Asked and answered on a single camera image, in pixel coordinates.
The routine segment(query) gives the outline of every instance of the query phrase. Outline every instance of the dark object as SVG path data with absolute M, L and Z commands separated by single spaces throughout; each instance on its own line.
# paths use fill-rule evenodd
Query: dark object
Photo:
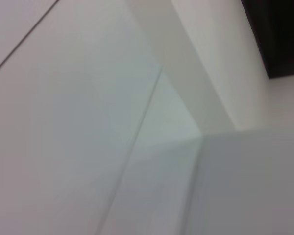
M 294 75 L 294 0 L 242 0 L 269 78 Z

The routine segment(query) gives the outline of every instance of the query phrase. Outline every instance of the white wall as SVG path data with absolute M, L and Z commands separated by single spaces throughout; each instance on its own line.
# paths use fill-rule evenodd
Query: white wall
M 160 65 L 123 1 L 60 1 L 0 69 L 0 235 L 94 235 Z
M 126 0 L 164 71 L 203 133 L 233 131 L 222 104 L 171 0 Z
M 269 87 L 272 126 L 294 126 L 294 76 L 272 79 Z
M 0 63 L 55 0 L 0 0 Z
M 172 0 L 236 129 L 268 124 L 268 77 L 240 0 Z
M 100 235 L 181 234 L 200 136 L 162 73 Z
M 205 140 L 185 235 L 294 235 L 294 128 Z

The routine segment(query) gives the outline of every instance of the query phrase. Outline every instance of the white panel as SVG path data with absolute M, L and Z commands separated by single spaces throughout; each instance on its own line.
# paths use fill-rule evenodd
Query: white panel
M 185 235 L 294 235 L 294 128 L 205 140 Z
M 56 0 L 0 0 L 0 63 Z
M 294 126 L 294 76 L 271 79 L 270 125 Z
M 162 74 L 100 235 L 177 235 L 200 148 L 200 132 Z
M 268 76 L 239 0 L 172 1 L 238 130 L 268 121 Z
M 172 0 L 125 0 L 148 35 L 164 71 L 205 134 L 234 131 Z
M 159 71 L 122 1 L 54 7 L 0 69 L 0 235 L 94 235 Z

